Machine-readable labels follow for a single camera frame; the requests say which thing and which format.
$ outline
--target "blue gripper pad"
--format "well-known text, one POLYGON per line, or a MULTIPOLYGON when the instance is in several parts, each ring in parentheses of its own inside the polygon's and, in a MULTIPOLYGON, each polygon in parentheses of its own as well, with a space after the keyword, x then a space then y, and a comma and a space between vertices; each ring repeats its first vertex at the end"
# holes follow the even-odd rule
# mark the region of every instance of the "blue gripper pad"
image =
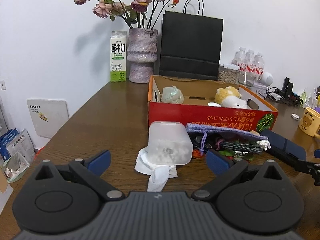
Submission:
POLYGON ((304 148, 302 148, 299 145, 296 145, 290 140, 287 140, 281 135, 276 134, 270 130, 263 130, 260 134, 268 137, 268 140, 271 145, 271 150, 273 147, 276 147, 282 150, 283 154, 292 154, 296 156, 298 159, 304 161, 307 159, 307 153, 304 148))
POLYGON ((95 156, 87 159, 84 166, 97 176, 105 172, 111 164, 111 153, 109 150, 103 150, 95 156))
POLYGON ((313 154, 316 158, 320 158, 320 149, 315 150, 314 154, 313 154))
POLYGON ((217 176, 227 171, 233 165, 232 160, 212 149, 207 151, 205 160, 208 168, 217 176))

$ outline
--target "yellow plush toy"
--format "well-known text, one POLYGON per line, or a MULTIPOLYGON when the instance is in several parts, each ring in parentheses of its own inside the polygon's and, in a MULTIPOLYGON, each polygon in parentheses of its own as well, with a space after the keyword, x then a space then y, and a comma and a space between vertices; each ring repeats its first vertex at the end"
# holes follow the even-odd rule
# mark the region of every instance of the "yellow plush toy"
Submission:
POLYGON ((235 96, 241 98, 239 91, 235 87, 218 88, 214 97, 216 103, 220 104, 228 96, 235 96))

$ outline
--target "vase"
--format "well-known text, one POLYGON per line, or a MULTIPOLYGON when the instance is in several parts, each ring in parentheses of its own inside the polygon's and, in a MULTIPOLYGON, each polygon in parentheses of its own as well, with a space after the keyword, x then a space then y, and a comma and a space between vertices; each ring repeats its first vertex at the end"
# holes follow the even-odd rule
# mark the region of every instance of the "vase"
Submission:
POLYGON ((153 74, 153 62, 157 57, 158 30, 134 28, 129 30, 127 60, 131 62, 129 80, 149 83, 153 74))

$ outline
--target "wall outlet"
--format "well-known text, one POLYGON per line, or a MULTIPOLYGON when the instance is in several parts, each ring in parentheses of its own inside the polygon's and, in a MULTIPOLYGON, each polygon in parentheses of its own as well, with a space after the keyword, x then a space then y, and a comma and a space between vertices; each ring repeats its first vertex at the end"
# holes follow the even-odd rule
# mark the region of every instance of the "wall outlet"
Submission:
POLYGON ((69 119, 66 101, 27 99, 27 103, 38 136, 52 138, 69 119))
POLYGON ((1 80, 0 84, 1 84, 1 90, 6 90, 4 80, 1 80))

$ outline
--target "milk carton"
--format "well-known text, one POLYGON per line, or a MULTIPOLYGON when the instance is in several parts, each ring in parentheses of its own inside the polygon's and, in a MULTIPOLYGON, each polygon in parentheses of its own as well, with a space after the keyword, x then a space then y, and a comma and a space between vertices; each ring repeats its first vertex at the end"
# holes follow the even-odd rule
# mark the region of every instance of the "milk carton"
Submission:
POLYGON ((113 31, 110 38, 110 81, 126 79, 127 32, 113 31))

